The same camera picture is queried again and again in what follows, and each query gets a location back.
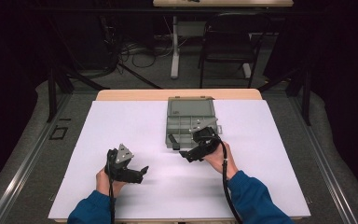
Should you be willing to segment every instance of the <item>chair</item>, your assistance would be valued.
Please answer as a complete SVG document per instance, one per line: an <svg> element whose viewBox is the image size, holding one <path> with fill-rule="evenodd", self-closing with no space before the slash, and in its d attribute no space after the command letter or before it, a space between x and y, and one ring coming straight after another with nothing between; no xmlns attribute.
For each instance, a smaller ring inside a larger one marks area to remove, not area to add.
<svg viewBox="0 0 358 224"><path fill-rule="evenodd" d="M220 13L207 20L204 27L200 52L200 89L204 79L204 63L251 63L252 80L263 37L269 28L270 20L263 14ZM251 40L250 34L258 33Z"/></svg>

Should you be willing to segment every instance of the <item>blue jacket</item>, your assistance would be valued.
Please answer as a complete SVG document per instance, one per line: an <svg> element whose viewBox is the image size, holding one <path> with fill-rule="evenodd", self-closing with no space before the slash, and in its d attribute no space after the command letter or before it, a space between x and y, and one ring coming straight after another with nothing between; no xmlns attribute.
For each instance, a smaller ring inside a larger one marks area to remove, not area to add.
<svg viewBox="0 0 358 224"><path fill-rule="evenodd" d="M238 171L229 181L231 201L245 224L293 223L271 200L269 190L258 179ZM110 223L109 197L94 190L76 206L68 223Z"/></svg>

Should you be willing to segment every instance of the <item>desk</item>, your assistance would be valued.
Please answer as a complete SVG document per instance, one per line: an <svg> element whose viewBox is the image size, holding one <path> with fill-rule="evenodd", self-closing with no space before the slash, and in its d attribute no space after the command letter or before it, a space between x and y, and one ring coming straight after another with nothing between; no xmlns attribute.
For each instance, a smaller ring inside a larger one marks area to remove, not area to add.
<svg viewBox="0 0 358 224"><path fill-rule="evenodd" d="M129 168L149 165L149 170L142 184L120 192L117 221L234 220L221 175L207 162L188 163L165 145L167 99L178 95L212 96L223 127L220 136L230 143L239 168L263 181L273 202L290 217L310 216L269 107L257 90L125 90L101 91L93 102L48 218L65 221L95 189L107 150L123 143L135 155Z"/></svg>
<svg viewBox="0 0 358 224"><path fill-rule="evenodd" d="M154 0L155 7L291 7L292 0ZM173 16L173 56L171 78L179 76L178 20ZM249 65L243 67L245 74L250 74Z"/></svg>

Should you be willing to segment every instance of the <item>hand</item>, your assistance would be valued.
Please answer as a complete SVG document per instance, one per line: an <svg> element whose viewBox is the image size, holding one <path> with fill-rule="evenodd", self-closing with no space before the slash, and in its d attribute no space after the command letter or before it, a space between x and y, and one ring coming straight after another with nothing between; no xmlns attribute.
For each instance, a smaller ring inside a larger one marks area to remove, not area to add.
<svg viewBox="0 0 358 224"><path fill-rule="evenodd" d="M238 168L235 165L235 161L232 157L229 144L226 142L223 142L223 144L225 144L227 150L227 179L231 179L231 177L238 172ZM223 173L224 154L222 144L219 144L219 146L213 153L206 155L203 159L210 163L217 172L219 172L220 174Z"/></svg>
<svg viewBox="0 0 358 224"><path fill-rule="evenodd" d="M97 187L96 189L101 193L104 194L106 196L109 196L109 177L108 175L104 172L104 168L98 172L98 174L96 175L97 178ZM115 198L118 196L118 194L120 193L121 189L124 187L124 185L126 185L126 182L121 182L121 181L113 181L113 195L115 196Z"/></svg>

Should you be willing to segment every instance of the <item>white tabletop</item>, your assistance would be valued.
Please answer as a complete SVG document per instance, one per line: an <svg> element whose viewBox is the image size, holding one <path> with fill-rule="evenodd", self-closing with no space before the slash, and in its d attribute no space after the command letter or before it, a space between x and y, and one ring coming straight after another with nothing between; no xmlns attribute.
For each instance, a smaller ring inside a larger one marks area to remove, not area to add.
<svg viewBox="0 0 358 224"><path fill-rule="evenodd" d="M214 100L221 138L236 163L260 179L290 217L309 217L277 127L263 100ZM48 218L65 221L95 189L109 148L123 143L135 155L129 168L149 166L142 184L120 192L117 221L233 220L221 175L203 161L189 163L165 145L167 101L95 101Z"/></svg>
<svg viewBox="0 0 358 224"><path fill-rule="evenodd" d="M154 0L155 7L291 7L292 0Z"/></svg>

